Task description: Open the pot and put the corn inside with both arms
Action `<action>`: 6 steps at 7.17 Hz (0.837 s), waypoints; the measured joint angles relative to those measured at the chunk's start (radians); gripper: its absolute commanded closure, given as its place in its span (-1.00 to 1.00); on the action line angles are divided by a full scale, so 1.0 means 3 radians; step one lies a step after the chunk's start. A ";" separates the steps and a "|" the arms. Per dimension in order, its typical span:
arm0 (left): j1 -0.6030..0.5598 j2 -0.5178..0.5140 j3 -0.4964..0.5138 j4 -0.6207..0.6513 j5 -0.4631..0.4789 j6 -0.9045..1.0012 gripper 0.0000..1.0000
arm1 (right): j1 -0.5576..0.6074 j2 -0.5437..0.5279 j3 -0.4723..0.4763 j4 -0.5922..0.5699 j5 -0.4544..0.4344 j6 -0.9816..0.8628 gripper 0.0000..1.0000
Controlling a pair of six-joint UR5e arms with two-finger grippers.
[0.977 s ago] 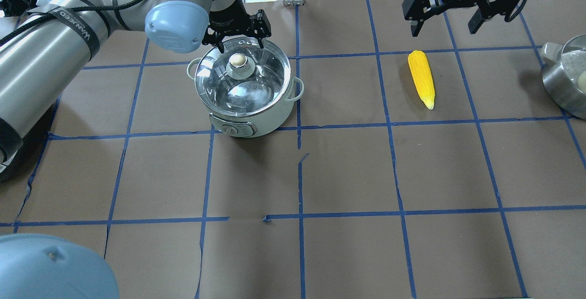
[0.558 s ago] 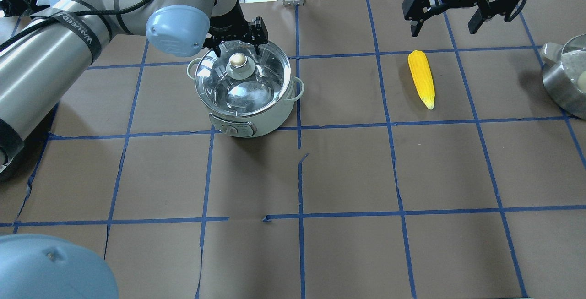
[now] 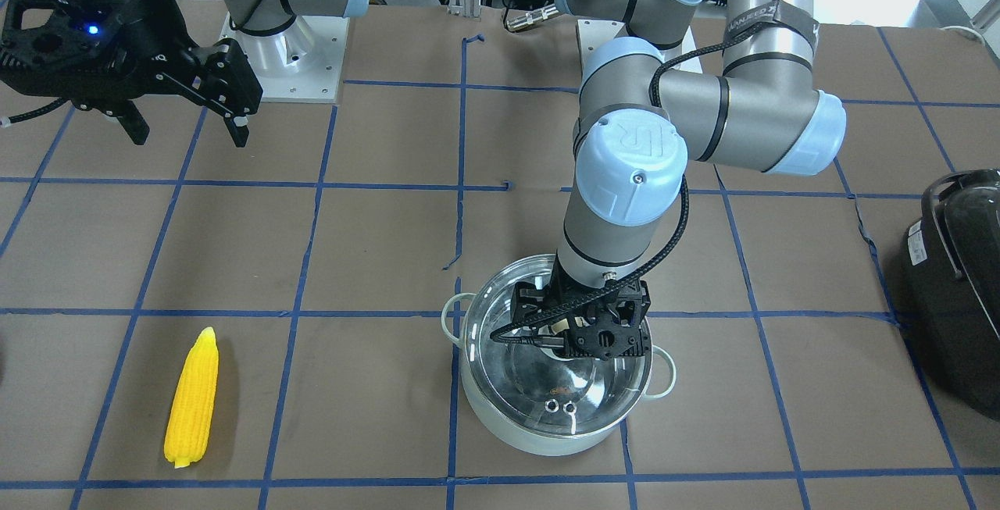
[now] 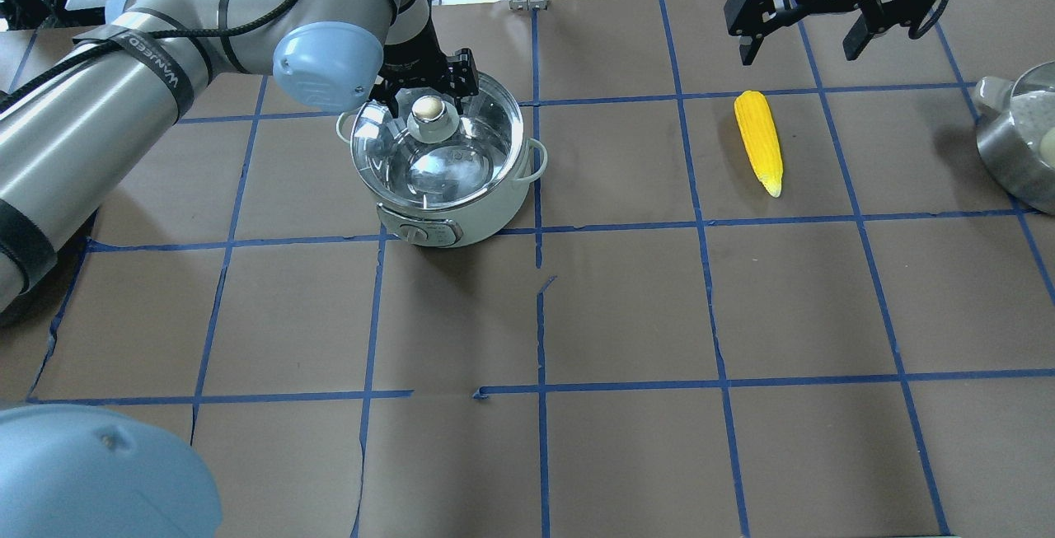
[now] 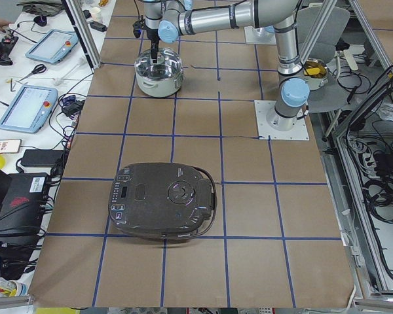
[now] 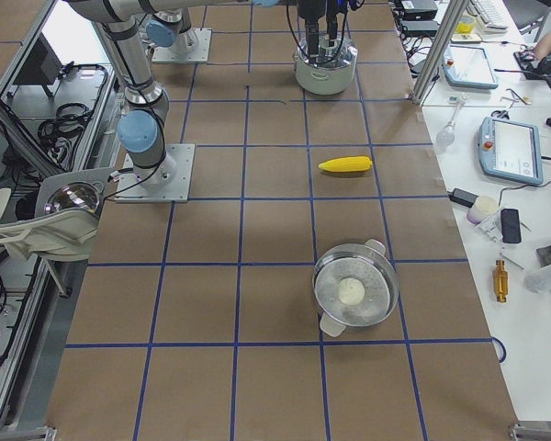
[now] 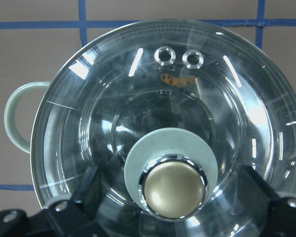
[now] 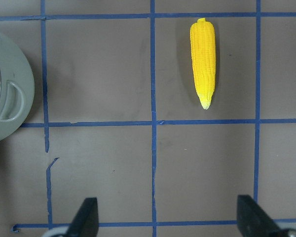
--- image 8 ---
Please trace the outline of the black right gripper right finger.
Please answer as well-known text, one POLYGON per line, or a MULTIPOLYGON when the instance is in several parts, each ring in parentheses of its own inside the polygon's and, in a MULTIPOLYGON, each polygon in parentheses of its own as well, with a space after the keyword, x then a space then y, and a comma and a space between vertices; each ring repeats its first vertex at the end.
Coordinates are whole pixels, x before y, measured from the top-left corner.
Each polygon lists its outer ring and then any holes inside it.
POLYGON ((284 237, 281 229, 249 195, 237 197, 237 228, 243 237, 284 237))

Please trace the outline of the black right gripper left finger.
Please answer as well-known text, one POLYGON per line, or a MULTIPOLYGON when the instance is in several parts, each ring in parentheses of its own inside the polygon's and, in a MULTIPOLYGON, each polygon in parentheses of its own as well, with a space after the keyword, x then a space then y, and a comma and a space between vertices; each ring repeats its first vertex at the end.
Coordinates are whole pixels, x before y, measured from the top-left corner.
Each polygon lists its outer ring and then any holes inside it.
POLYGON ((66 237, 96 237, 99 230, 98 202, 96 197, 86 198, 71 222, 66 237))

